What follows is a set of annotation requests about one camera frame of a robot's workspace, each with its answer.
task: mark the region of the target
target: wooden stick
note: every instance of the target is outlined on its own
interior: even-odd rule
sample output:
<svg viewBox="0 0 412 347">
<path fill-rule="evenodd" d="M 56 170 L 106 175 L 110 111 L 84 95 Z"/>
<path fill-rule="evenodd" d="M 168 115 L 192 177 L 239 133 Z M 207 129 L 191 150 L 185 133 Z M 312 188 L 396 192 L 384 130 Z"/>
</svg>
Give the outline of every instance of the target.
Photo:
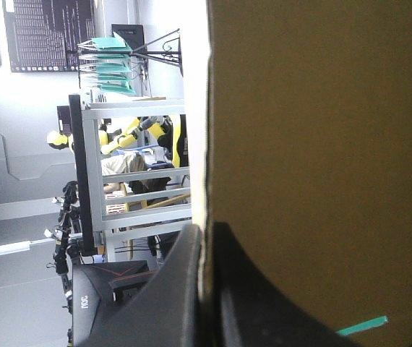
<svg viewBox="0 0 412 347">
<path fill-rule="evenodd" d="M 161 202 L 157 202 L 156 204 L 144 207 L 144 209 L 167 206 L 167 205 L 173 204 L 175 202 L 178 202 L 179 200 L 186 199 L 189 196 L 190 196 L 190 193 L 179 195 L 178 197 L 172 197 L 171 199 L 167 199 L 167 200 L 164 200 L 164 201 L 161 201 Z"/>
</svg>

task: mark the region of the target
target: teal tape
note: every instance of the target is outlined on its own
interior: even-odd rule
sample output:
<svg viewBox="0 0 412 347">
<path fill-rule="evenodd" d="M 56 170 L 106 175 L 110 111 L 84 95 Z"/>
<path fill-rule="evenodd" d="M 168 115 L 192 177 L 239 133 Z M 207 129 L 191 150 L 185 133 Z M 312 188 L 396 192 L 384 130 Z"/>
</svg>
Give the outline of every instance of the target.
<svg viewBox="0 0 412 347">
<path fill-rule="evenodd" d="M 347 336 L 347 335 L 354 334 L 354 333 L 360 333 L 361 331 L 372 329 L 374 327 L 380 327 L 386 324 L 387 322 L 389 322 L 387 317 L 381 316 L 378 318 L 374 318 L 373 320 L 367 320 L 366 322 L 339 330 L 338 334 L 341 336 Z"/>
</svg>

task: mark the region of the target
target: black poster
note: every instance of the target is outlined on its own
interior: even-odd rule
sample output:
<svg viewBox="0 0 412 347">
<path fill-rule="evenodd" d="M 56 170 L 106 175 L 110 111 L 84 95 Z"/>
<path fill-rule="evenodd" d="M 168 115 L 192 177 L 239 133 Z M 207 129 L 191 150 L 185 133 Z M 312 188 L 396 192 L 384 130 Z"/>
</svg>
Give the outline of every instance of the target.
<svg viewBox="0 0 412 347">
<path fill-rule="evenodd" d="M 13 72 L 76 71 L 77 44 L 95 37 L 93 0 L 6 0 Z"/>
</svg>

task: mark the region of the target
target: yellow robot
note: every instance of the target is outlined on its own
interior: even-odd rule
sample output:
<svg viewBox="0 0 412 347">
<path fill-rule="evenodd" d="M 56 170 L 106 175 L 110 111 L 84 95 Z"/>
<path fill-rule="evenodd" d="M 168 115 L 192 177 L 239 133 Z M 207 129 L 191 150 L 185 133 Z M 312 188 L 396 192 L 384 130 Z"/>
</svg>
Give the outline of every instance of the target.
<svg viewBox="0 0 412 347">
<path fill-rule="evenodd" d="M 175 167 L 188 165 L 182 160 L 186 157 L 187 148 L 185 123 L 180 115 L 151 116 L 142 120 L 136 118 L 126 129 L 112 133 L 107 132 L 106 125 L 102 124 L 98 130 L 100 151 L 107 155 L 119 148 L 129 147 L 145 130 L 151 133 L 161 147 L 172 152 L 172 164 Z M 69 147 L 73 151 L 72 135 L 68 137 L 61 132 L 52 131 L 47 135 L 47 143 L 57 150 Z"/>
</svg>

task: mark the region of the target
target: cardboard box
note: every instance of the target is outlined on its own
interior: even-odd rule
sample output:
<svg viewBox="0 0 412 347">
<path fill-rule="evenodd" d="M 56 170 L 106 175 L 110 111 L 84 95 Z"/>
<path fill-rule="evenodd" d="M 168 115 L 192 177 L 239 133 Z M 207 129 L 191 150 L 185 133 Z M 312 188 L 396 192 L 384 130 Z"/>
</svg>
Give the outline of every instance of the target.
<svg viewBox="0 0 412 347">
<path fill-rule="evenodd" d="M 210 0 L 213 220 L 352 339 L 412 346 L 412 1 Z"/>
</svg>

